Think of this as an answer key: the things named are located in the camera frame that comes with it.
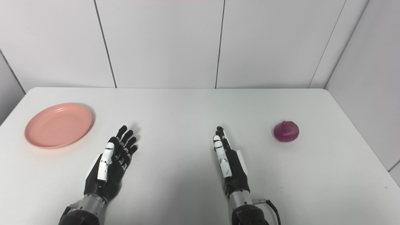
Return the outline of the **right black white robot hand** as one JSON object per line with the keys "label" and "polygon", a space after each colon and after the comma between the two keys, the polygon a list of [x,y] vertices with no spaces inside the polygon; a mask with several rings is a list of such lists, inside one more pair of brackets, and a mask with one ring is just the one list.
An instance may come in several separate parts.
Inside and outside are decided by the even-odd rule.
{"label": "right black white robot hand", "polygon": [[213,137],[214,151],[224,178],[224,194],[227,198],[235,192],[250,192],[247,168],[240,151],[234,150],[221,126],[216,127]]}

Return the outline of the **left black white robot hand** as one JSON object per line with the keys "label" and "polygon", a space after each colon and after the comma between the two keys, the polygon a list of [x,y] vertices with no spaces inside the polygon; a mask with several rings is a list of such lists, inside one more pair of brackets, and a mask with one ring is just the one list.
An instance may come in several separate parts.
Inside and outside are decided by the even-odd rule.
{"label": "left black white robot hand", "polygon": [[96,158],[85,181],[84,195],[95,194],[106,202],[116,197],[132,157],[138,150],[136,141],[133,130],[126,125],[120,127]]}

